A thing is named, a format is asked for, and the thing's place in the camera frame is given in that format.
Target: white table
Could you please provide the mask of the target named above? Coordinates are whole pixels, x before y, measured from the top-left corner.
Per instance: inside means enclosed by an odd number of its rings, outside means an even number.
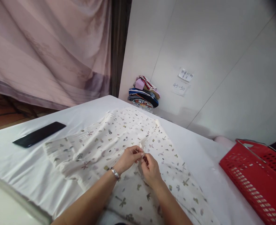
[[[107,111],[128,106],[130,104],[127,102],[106,96],[0,130],[0,178],[47,211],[53,218],[57,217],[79,198],[83,191],[75,181],[65,180],[54,169],[43,152],[43,142],[72,135],[102,118]],[[212,140],[158,116],[140,111],[160,121],[223,225],[263,225],[258,215],[218,165],[228,150]],[[63,123],[67,127],[27,149],[12,143],[13,140],[54,121]],[[112,213],[104,213],[100,224],[114,224]]]

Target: white panel wall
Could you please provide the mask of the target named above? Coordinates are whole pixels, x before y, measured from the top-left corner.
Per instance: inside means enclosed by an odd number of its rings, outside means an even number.
[[[188,129],[205,136],[248,138],[267,144],[276,141],[276,16]]]
[[[188,127],[273,13],[262,0],[177,0],[151,79],[155,113]],[[170,91],[180,67],[195,75],[185,97]]]
[[[174,5],[175,0],[132,1],[120,99],[127,100],[136,77],[153,73]]]
[[[131,10],[119,98],[126,100],[143,74],[162,95],[154,110],[159,116],[206,137],[276,141],[276,18],[270,4],[133,0]],[[185,97],[170,91],[180,67],[195,74]]]

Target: hand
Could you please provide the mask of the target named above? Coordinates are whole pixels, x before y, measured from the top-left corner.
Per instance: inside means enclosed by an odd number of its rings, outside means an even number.
[[[158,162],[151,154],[145,154],[143,159],[141,159],[141,167],[144,177],[152,189],[162,184],[163,180],[161,178]]]
[[[113,168],[120,176],[123,172],[128,170],[134,162],[137,163],[137,161],[140,160],[143,155],[143,150],[139,146],[134,145],[132,147],[128,147],[125,149],[125,152],[122,154],[121,158],[117,161]]]

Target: basket handle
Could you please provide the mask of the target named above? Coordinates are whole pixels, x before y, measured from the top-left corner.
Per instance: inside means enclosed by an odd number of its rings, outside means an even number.
[[[241,140],[241,141],[249,141],[249,142],[254,142],[254,143],[257,143],[257,144],[261,144],[261,145],[264,145],[264,146],[266,146],[266,147],[268,147],[268,148],[270,148],[270,149],[272,149],[273,151],[275,151],[276,152],[276,150],[273,148],[273,147],[271,147],[271,146],[269,146],[269,145],[267,145],[267,144],[265,144],[265,143],[262,143],[262,142],[257,142],[257,141],[254,141],[254,140],[250,140],[250,139],[236,139],[236,141],[237,142],[239,142],[240,144],[242,144],[239,140]],[[257,154],[255,154],[252,150],[250,150],[248,147],[246,147],[244,144],[242,144],[245,148],[247,148],[252,154],[254,154],[257,158],[259,158],[259,159],[261,159],[264,163],[266,163],[262,158],[260,158],[259,156],[257,156]]]
[[[257,157],[259,160],[262,160],[264,163],[267,163],[265,162],[262,158],[260,158],[256,153],[254,153],[252,150],[250,150],[248,147],[246,147],[244,144],[242,144],[240,141],[250,141],[250,142],[254,142],[254,143],[258,143],[256,141],[252,141],[252,140],[248,140],[248,139],[236,139],[236,142],[238,142],[239,144],[241,144],[242,146],[244,146],[247,150],[249,150],[255,157]]]

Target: paper note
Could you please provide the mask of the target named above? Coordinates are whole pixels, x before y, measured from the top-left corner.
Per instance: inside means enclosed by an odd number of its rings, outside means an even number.
[[[172,84],[172,92],[184,96],[186,90],[189,88],[189,83],[180,79],[176,79]]]
[[[181,69],[178,76],[183,80],[190,82],[194,75],[191,73],[188,73],[185,69]]]

